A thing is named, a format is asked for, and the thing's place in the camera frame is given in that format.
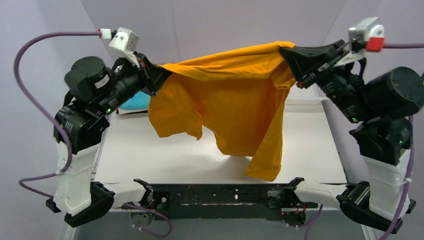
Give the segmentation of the yellow t-shirt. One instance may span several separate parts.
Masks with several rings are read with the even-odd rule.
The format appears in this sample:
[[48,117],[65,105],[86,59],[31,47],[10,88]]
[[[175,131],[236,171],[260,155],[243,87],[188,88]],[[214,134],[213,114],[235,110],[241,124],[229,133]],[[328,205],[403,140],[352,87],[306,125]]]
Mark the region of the yellow t-shirt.
[[203,128],[220,152],[251,157],[245,175],[274,181],[282,168],[285,101],[295,78],[280,54],[294,48],[276,41],[215,53],[162,67],[170,71],[148,117],[161,138]]

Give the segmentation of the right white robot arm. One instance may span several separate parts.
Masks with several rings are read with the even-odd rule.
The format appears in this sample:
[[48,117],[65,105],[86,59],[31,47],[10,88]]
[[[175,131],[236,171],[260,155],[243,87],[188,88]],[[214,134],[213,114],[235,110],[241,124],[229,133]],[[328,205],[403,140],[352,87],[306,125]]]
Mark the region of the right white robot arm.
[[416,202],[408,197],[413,152],[413,115],[424,105],[423,78],[408,67],[396,67],[365,83],[353,74],[355,62],[365,69],[366,53],[385,48],[383,37],[339,40],[319,47],[281,47],[296,86],[317,85],[357,127],[356,140],[369,179],[332,185],[292,180],[285,195],[292,204],[317,203],[339,209],[350,220],[396,234],[403,216]]

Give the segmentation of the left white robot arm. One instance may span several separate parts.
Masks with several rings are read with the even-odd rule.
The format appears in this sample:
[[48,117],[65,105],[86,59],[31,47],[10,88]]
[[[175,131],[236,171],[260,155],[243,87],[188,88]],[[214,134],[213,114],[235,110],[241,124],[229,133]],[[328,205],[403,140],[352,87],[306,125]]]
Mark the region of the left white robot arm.
[[108,116],[143,92],[154,96],[171,72],[152,64],[137,53],[138,65],[118,58],[109,68],[96,56],[77,60],[64,76],[69,87],[63,107],[56,113],[53,131],[58,160],[58,186],[46,206],[64,213],[65,222],[75,228],[103,217],[110,209],[134,203],[153,209],[153,188],[141,179],[125,183],[92,181],[94,160]]

